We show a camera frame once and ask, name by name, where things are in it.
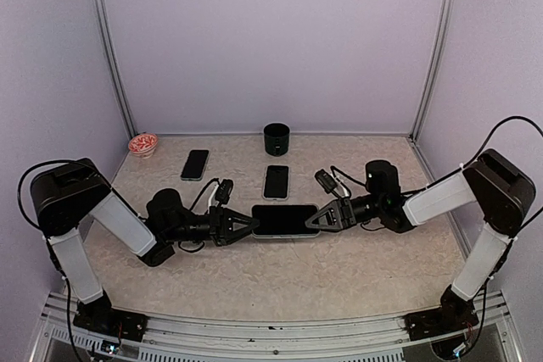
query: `table surface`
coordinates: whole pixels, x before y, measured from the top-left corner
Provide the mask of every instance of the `table surface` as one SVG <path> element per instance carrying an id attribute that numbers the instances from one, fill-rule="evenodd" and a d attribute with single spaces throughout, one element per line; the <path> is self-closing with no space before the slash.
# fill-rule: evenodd
<path id="1" fill-rule="evenodd" d="M 179 177 L 191 149 L 210 150 L 202 181 Z M 375 136 L 292 136 L 290 149 L 274 158 L 262 136 L 162 137 L 149 159 L 128 156 L 115 178 L 118 191 L 141 214 L 160 189 L 177 189 L 186 206 L 212 177 L 231 178 L 229 208 L 250 214 L 261 197 L 269 164 L 290 167 L 287 201 L 328 203 L 313 178 L 336 165 L 364 180 L 364 164 L 387 159 L 398 167 L 404 190 L 427 183 L 407 140 Z M 352 186 L 353 195 L 365 193 Z M 195 212 L 203 213 L 204 195 Z M 379 227 L 375 220 L 368 228 Z M 404 312 L 435 306 L 461 269 L 463 259 L 444 216 L 405 234 L 353 227 L 310 239 L 256 240 L 229 247 L 206 245 L 179 251 L 149 268 L 100 224 L 89 231 L 86 249 L 114 305 L 143 312 L 221 320 L 331 320 Z"/>

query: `black cup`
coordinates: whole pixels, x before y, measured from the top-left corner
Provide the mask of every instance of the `black cup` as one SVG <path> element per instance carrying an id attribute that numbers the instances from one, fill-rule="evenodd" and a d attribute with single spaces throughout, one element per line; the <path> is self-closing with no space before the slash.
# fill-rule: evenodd
<path id="1" fill-rule="evenodd" d="M 271 123 L 264 128 L 264 149 L 271 156 L 283 156 L 288 151 L 290 129 L 283 123 Z"/>

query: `small bowl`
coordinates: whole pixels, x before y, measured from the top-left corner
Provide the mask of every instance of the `small bowl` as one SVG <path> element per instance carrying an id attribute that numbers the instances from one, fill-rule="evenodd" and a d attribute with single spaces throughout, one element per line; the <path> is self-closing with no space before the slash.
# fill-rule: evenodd
<path id="1" fill-rule="evenodd" d="M 151 157 L 159 144 L 159 138 L 153 133 L 137 135 L 128 143 L 128 150 L 136 157 L 147 159 Z"/>

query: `white wall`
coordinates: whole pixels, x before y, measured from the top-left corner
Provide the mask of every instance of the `white wall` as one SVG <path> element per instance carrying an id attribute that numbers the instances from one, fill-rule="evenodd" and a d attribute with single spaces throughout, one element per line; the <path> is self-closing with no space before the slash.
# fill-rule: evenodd
<path id="1" fill-rule="evenodd" d="M 543 124 L 543 0 L 455 0 L 436 92 L 420 144 L 436 175 L 469 159 L 490 128 L 511 114 Z M 543 203 L 543 140 L 508 124 L 490 144 L 535 181 Z M 457 216 L 471 243 L 482 217 Z M 543 217 L 520 235 L 498 274 L 529 362 L 543 360 Z"/>
<path id="2" fill-rule="evenodd" d="M 0 359 L 18 362 L 60 286 L 17 209 L 19 177 L 43 160 L 85 156 L 111 176 L 126 151 L 92 0 L 0 0 L 0 129 Z"/>
<path id="3" fill-rule="evenodd" d="M 140 131 L 411 129 L 441 0 L 106 0 Z"/>

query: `smartphone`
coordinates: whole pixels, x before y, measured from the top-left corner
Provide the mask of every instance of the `smartphone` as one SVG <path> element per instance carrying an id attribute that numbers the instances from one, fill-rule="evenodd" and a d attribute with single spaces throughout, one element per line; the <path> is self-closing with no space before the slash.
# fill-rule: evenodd
<path id="1" fill-rule="evenodd" d="M 252 216 L 260 222 L 254 237 L 316 237 L 319 230 L 309 229 L 305 222 L 318 208 L 316 205 L 255 205 Z"/>
<path id="2" fill-rule="evenodd" d="M 286 165 L 268 165 L 262 196 L 265 199 L 288 198 L 288 167 Z"/>
<path id="3" fill-rule="evenodd" d="M 209 150 L 191 150 L 181 172 L 181 179 L 184 181 L 202 180 L 209 156 Z"/>

